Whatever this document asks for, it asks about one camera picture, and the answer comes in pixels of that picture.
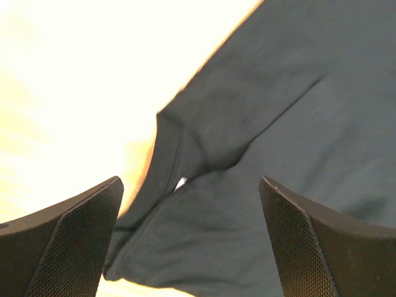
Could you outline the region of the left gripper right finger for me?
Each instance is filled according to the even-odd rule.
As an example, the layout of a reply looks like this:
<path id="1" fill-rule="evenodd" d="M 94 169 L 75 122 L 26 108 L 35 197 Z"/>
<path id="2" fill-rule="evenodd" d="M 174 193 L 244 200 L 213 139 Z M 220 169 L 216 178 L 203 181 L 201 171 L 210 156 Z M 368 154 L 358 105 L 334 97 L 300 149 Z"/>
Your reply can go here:
<path id="1" fill-rule="evenodd" d="M 284 296 L 395 296 L 395 229 L 264 177 L 260 199 Z"/>

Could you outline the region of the black t-shirt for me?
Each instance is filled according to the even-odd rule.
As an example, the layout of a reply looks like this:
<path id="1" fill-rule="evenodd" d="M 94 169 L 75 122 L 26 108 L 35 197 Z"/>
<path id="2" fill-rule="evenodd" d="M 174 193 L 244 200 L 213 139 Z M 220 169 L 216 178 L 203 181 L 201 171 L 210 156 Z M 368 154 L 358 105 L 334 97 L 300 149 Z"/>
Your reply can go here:
<path id="1" fill-rule="evenodd" d="M 157 115 L 147 177 L 104 277 L 281 296 L 268 176 L 395 226 L 395 2 L 265 1 Z"/>

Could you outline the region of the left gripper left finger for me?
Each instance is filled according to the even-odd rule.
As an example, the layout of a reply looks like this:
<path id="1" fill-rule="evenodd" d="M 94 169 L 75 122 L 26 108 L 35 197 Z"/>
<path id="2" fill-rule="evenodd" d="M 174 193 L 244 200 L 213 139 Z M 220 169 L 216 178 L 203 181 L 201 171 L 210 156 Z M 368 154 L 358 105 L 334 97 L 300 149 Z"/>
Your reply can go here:
<path id="1" fill-rule="evenodd" d="M 1 296 L 95 296 L 124 186 L 114 176 L 1 224 Z"/>

